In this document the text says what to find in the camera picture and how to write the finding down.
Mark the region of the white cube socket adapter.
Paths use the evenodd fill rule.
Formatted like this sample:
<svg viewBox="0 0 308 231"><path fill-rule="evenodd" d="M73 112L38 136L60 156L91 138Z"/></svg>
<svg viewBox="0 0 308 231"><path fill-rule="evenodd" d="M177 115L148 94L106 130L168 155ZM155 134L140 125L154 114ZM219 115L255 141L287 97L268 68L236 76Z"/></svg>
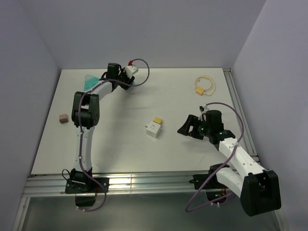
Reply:
<svg viewBox="0 0 308 231"><path fill-rule="evenodd" d="M149 122L146 126L146 134L153 137L153 138L157 138L161 129L161 125L151 121Z"/></svg>

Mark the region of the yellow two-port USB charger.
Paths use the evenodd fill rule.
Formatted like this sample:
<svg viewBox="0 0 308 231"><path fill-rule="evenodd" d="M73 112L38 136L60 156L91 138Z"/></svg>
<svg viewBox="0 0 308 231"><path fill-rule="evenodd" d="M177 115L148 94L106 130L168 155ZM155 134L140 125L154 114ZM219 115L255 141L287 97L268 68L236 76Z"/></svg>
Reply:
<svg viewBox="0 0 308 231"><path fill-rule="evenodd" d="M153 122L155 122L155 123L157 123L159 125L162 125L163 120L161 118L159 118L159 117L155 117Z"/></svg>

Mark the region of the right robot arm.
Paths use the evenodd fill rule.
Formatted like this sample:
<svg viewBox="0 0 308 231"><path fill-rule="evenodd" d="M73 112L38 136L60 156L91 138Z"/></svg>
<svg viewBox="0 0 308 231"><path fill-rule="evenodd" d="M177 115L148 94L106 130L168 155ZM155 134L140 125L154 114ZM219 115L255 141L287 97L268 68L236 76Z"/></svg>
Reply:
<svg viewBox="0 0 308 231"><path fill-rule="evenodd" d="M208 177L195 185L196 195L207 184L214 188L225 186L240 198L244 212L251 217L281 208L278 175L258 164L239 145L235 135L224 128L219 110L204 111L200 117L189 115L177 132L199 140L207 137L227 158L210 167Z"/></svg>

